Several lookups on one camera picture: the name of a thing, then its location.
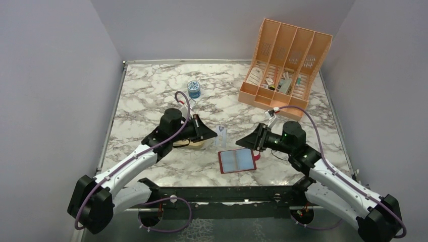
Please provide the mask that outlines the white blue credit card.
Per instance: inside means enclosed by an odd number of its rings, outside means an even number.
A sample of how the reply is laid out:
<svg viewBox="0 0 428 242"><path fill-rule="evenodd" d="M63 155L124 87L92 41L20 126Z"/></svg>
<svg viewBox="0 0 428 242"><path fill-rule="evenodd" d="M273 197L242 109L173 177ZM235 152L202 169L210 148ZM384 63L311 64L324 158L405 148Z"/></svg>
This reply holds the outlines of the white blue credit card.
<svg viewBox="0 0 428 242"><path fill-rule="evenodd" d="M219 148L226 148L227 146L227 127L217 125L216 126L216 133L217 136L215 138L214 145Z"/></svg>

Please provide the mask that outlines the red leather card holder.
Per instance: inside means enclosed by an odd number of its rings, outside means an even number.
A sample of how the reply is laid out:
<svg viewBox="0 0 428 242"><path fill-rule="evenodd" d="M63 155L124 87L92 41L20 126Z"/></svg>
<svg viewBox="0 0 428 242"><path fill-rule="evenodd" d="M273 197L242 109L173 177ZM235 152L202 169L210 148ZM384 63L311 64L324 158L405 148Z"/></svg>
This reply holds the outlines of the red leather card holder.
<svg viewBox="0 0 428 242"><path fill-rule="evenodd" d="M256 170L260 152L242 148L218 152L221 174Z"/></svg>

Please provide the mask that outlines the beige oval tray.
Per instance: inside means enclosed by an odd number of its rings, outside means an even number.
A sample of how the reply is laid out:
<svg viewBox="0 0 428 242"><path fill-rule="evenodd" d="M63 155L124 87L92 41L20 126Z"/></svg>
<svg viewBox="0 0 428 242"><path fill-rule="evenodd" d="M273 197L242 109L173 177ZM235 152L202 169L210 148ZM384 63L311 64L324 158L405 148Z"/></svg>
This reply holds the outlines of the beige oval tray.
<svg viewBox="0 0 428 242"><path fill-rule="evenodd" d="M174 148L200 149L204 146L205 141L192 142L190 140L181 140L173 143Z"/></svg>

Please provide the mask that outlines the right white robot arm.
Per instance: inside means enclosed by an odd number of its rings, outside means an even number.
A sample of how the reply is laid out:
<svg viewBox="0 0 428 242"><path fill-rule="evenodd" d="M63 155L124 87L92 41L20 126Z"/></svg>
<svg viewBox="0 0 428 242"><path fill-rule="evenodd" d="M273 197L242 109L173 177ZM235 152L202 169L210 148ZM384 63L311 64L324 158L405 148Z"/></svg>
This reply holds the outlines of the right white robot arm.
<svg viewBox="0 0 428 242"><path fill-rule="evenodd" d="M296 121L275 134L263 123L236 145L254 151L271 149L288 155L292 167L304 174L291 192L297 205L322 206L352 225L363 241L391 241L405 234L400 206L392 195L381 196L346 176L306 142Z"/></svg>

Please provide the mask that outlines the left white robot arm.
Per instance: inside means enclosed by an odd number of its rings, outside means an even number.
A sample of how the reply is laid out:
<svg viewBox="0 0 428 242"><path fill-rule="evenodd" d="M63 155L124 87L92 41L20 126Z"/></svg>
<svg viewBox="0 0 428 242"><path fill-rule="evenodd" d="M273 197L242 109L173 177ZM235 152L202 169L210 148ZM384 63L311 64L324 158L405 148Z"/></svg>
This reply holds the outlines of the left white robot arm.
<svg viewBox="0 0 428 242"><path fill-rule="evenodd" d="M174 142L205 141L217 137L197 114L183 117L176 108L167 109L159 125L142 140L124 160L109 170L77 180L67 212L75 219L77 230L86 228L93 234L104 230L113 216L134 205L152 207L158 192L146 184L127 184L145 169L155 165L173 149Z"/></svg>

